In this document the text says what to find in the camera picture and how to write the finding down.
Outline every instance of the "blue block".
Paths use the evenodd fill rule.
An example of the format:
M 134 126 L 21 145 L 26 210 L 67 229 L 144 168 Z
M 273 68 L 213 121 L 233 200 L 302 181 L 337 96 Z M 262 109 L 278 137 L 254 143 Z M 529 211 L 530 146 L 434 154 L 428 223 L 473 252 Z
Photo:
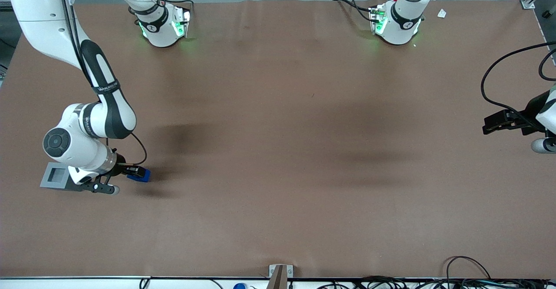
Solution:
M 128 175 L 127 178 L 129 178 L 131 180 L 135 180 L 136 182 L 147 183 L 147 182 L 149 182 L 149 177 L 150 176 L 151 176 L 151 170 L 145 169 L 145 177 L 139 178 L 139 177 Z

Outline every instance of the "table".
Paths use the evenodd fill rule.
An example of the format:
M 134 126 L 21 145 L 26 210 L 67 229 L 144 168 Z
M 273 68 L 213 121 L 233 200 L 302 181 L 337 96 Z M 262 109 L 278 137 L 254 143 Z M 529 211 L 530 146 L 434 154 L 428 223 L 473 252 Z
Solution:
M 337 2 L 246 1 L 196 5 L 190 38 L 156 49 L 126 9 L 77 6 L 153 179 L 115 178 L 117 196 L 39 188 L 44 133 L 96 97 L 22 38 L 0 90 L 1 275 L 256 276 L 280 262 L 296 276 L 442 276 L 467 255 L 493 277 L 554 276 L 554 156 L 530 150 L 540 135 L 481 133 L 499 110 L 481 98 L 484 71 L 543 42 L 517 0 L 431 2 L 405 46 Z M 489 95 L 520 109 L 546 91 L 545 54 L 502 62 Z M 141 159 L 132 138 L 111 146 Z M 451 276 L 481 274 L 460 262 Z

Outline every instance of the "robotic arm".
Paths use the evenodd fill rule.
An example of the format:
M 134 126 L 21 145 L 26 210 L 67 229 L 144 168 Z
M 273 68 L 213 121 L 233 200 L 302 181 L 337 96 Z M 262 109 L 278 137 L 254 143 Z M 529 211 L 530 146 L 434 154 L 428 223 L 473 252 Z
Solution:
M 393 45 L 407 43 L 417 33 L 430 0 L 389 0 L 370 10 L 371 29 Z
M 189 12 L 164 0 L 125 0 L 134 10 L 143 35 L 157 47 L 166 47 L 185 36 Z M 136 180 L 148 177 L 140 166 L 126 164 L 99 138 L 123 139 L 132 134 L 136 116 L 100 47 L 83 31 L 73 13 L 73 0 L 12 0 L 16 17 L 29 43 L 44 55 L 69 63 L 85 74 L 99 101 L 68 106 L 62 119 L 47 132 L 44 151 L 66 164 L 77 185 L 85 190 L 117 194 L 110 176 L 127 174 Z

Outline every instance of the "small white paper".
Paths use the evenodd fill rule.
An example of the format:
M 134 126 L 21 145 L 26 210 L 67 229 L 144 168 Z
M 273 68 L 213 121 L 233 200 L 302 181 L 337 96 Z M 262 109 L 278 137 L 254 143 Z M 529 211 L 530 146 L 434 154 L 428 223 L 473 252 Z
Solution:
M 437 16 L 439 18 L 445 18 L 446 17 L 446 11 L 444 9 L 441 9 L 440 12 L 438 12 Z

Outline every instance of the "green led light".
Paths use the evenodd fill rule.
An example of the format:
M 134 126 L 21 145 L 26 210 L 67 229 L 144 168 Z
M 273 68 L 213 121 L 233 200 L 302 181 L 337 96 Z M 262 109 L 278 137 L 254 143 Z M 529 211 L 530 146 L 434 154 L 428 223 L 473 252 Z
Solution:
M 178 37 L 183 36 L 183 34 L 184 34 L 184 32 L 183 32 L 183 25 L 180 24 L 179 22 L 176 23 L 176 22 L 174 22 L 174 21 L 172 21 L 172 24 L 173 24 L 173 27 L 174 27 L 174 30 L 175 30 L 175 34 L 176 34 Z
M 143 25 L 141 24 L 141 22 L 139 22 L 139 27 L 141 28 L 141 31 L 143 32 L 143 36 L 145 36 L 145 38 L 147 38 L 147 33 L 145 33 L 145 29 L 143 28 Z

